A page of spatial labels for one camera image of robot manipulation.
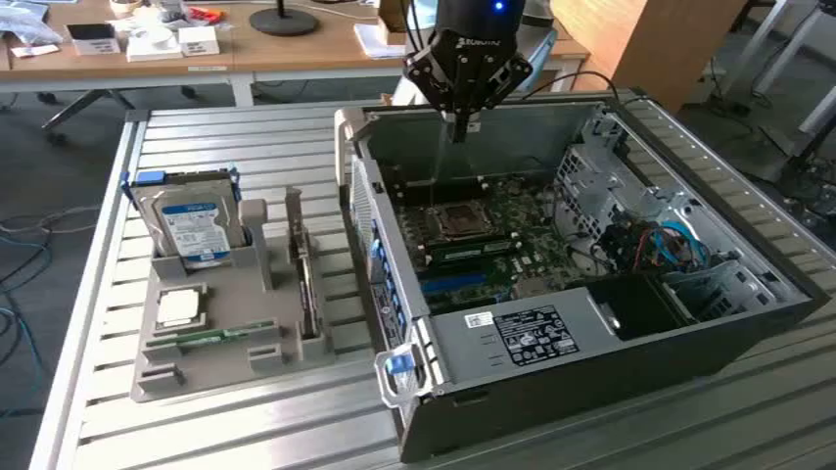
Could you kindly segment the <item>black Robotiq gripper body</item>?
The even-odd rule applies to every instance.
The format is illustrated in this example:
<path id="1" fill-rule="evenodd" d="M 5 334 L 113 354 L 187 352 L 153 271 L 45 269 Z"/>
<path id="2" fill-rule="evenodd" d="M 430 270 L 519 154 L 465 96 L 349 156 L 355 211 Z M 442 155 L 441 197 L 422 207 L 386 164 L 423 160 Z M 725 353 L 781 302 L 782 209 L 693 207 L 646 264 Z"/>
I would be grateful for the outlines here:
<path id="1" fill-rule="evenodd" d="M 459 93 L 461 58 L 510 56 L 518 52 L 522 1 L 439 1 L 429 41 L 447 79 Z"/>

